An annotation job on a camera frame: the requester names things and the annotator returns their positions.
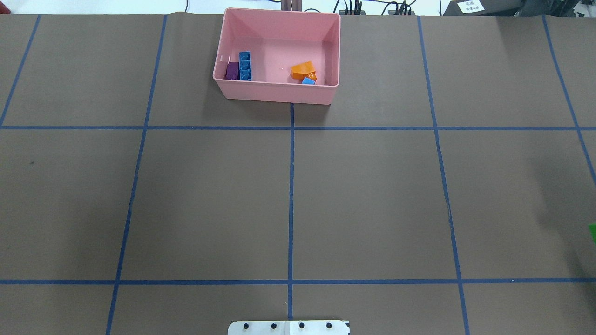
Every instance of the blue block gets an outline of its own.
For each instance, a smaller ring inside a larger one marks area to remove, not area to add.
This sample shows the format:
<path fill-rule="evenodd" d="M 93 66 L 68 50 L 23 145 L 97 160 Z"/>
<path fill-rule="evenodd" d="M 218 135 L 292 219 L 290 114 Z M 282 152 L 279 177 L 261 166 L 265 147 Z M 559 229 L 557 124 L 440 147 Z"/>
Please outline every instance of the blue block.
<path fill-rule="evenodd" d="M 240 80 L 252 80 L 250 68 L 250 51 L 240 53 Z"/>
<path fill-rule="evenodd" d="M 240 70 L 240 80 L 252 80 L 250 70 Z"/>

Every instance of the dark red object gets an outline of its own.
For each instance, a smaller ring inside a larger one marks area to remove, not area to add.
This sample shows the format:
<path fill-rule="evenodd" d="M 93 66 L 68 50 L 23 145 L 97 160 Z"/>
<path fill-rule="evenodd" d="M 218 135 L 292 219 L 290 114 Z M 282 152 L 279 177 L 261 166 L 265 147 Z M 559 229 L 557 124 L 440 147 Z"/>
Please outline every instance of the dark red object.
<path fill-rule="evenodd" d="M 10 14 L 10 10 L 0 1 L 0 14 Z"/>

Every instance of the pink plastic container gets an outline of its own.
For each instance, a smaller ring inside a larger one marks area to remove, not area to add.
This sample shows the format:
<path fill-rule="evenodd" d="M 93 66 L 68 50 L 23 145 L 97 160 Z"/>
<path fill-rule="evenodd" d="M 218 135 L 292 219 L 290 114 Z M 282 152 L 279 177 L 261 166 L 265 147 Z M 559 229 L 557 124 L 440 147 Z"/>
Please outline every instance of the pink plastic container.
<path fill-rule="evenodd" d="M 339 84 L 338 14 L 228 8 L 223 16 L 213 78 L 228 99 L 331 104 Z M 229 61 L 250 51 L 252 81 L 226 80 Z M 290 76 L 312 61 L 316 84 Z"/>

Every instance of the storage box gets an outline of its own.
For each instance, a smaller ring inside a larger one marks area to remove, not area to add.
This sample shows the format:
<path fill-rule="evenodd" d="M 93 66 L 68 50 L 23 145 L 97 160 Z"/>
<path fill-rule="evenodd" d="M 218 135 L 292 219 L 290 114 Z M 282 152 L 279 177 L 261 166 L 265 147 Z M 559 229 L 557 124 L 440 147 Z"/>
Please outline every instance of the storage box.
<path fill-rule="evenodd" d="M 252 81 L 228 80 L 229 61 L 250 51 Z M 338 14 L 228 8 L 223 16 L 213 78 L 228 99 L 331 104 L 339 84 Z M 291 77 L 312 61 L 316 84 Z"/>

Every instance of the white label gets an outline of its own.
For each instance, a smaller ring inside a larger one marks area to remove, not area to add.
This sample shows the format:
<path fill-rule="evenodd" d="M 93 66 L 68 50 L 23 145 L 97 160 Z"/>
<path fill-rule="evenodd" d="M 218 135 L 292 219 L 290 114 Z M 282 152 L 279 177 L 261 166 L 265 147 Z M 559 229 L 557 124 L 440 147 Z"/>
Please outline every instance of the white label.
<path fill-rule="evenodd" d="M 460 6 L 461 12 L 464 14 L 465 13 L 474 13 L 474 12 L 479 12 L 479 11 L 484 10 L 484 7 L 480 3 L 480 0 L 469 0 L 469 1 L 464 1 L 464 2 L 458 2 L 457 5 Z"/>

